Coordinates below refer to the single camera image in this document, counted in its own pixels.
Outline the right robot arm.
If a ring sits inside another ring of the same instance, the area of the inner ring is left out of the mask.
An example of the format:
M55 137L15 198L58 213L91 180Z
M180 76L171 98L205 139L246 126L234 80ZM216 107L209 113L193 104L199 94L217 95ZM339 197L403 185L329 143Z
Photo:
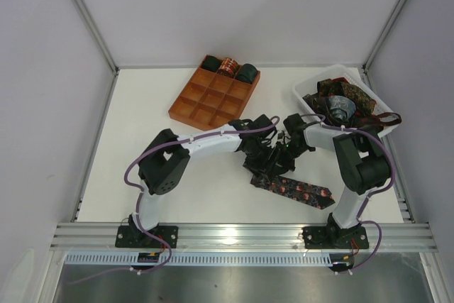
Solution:
M360 217L372 196L386 192L395 181L396 170L389 152L373 127L365 129L330 126L318 121L305 122L300 114L284 120L289 142L279 144L277 164L284 174L294 170L295 160L316 148L332 150L337 158L344 190L334 211L329 214L321 236L314 231L303 233L310 248L346 248L352 240L365 235Z

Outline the navy floral tie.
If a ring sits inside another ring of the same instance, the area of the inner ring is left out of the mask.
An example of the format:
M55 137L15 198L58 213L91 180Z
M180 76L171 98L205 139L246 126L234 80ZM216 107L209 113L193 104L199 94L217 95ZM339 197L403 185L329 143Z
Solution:
M277 176L273 178L271 184L252 185L320 210L336 203L330 189L288 177Z

